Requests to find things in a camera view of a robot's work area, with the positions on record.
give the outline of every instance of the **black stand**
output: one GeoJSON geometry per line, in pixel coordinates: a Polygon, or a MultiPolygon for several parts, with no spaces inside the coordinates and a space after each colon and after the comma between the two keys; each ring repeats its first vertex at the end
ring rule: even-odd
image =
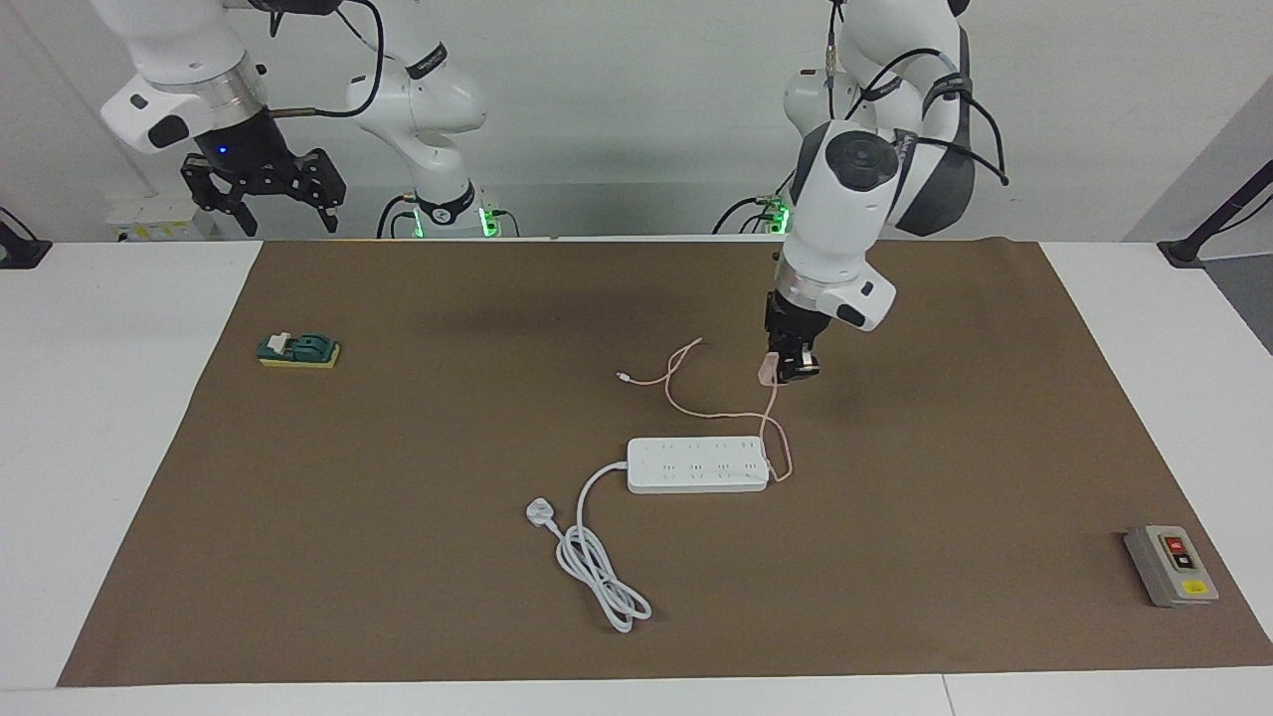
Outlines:
{"type": "Polygon", "coordinates": [[[1225,224],[1231,222],[1270,183],[1273,183],[1273,162],[1264,164],[1264,168],[1255,172],[1255,176],[1242,185],[1237,194],[1230,196],[1228,201],[1216,209],[1216,213],[1208,217],[1188,238],[1160,241],[1158,250],[1167,257],[1167,262],[1178,269],[1202,269],[1203,262],[1198,260],[1198,252],[1202,251],[1203,245],[1225,228],[1225,224]]]}
{"type": "Polygon", "coordinates": [[[53,242],[28,241],[0,222],[0,246],[5,251],[4,259],[0,259],[0,269],[34,269],[45,260],[45,255],[52,248],[53,242]]]}

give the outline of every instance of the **power outlet socket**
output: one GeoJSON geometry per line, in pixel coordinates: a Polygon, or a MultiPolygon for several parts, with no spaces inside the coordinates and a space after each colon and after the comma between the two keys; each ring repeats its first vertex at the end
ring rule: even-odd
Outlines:
{"type": "Polygon", "coordinates": [[[643,437],[628,443],[636,494],[760,492],[769,462],[759,437],[643,437]]]}
{"type": "Polygon", "coordinates": [[[215,241],[220,229],[188,197],[120,201],[106,223],[112,241],[215,241]]]}

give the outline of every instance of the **brown paper mat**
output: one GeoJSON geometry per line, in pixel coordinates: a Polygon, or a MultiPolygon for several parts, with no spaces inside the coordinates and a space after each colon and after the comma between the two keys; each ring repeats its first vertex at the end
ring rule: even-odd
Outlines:
{"type": "Polygon", "coordinates": [[[1273,647],[1043,252],[886,242],[872,335],[783,389],[796,475],[633,496],[589,526],[656,617],[614,633],[523,511],[563,526],[636,436],[742,434],[764,245],[267,243],[61,685],[1193,668],[1273,647]],[[253,359],[280,330],[335,371],[253,359]],[[1222,594],[1150,606],[1118,531],[1185,525],[1222,594]]]}

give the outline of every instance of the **plug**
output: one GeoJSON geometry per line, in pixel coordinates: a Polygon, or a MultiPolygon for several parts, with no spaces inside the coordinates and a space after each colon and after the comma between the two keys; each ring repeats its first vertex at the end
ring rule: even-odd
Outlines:
{"type": "Polygon", "coordinates": [[[526,519],[536,527],[542,527],[552,521],[552,506],[547,499],[536,497],[535,502],[526,506],[526,519]]]}

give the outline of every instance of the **black button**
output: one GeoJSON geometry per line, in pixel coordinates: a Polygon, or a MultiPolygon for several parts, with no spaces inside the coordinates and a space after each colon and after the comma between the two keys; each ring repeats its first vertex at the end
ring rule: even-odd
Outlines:
{"type": "Polygon", "coordinates": [[[848,303],[836,308],[835,316],[847,324],[858,326],[859,329],[867,325],[867,317],[863,316],[861,311],[858,311],[853,306],[849,306],[848,303]]]}
{"type": "Polygon", "coordinates": [[[176,115],[168,115],[167,117],[159,120],[155,126],[150,127],[146,132],[150,138],[150,144],[154,144],[159,149],[164,147],[172,147],[182,139],[190,136],[190,127],[186,126],[186,121],[176,115]]]}

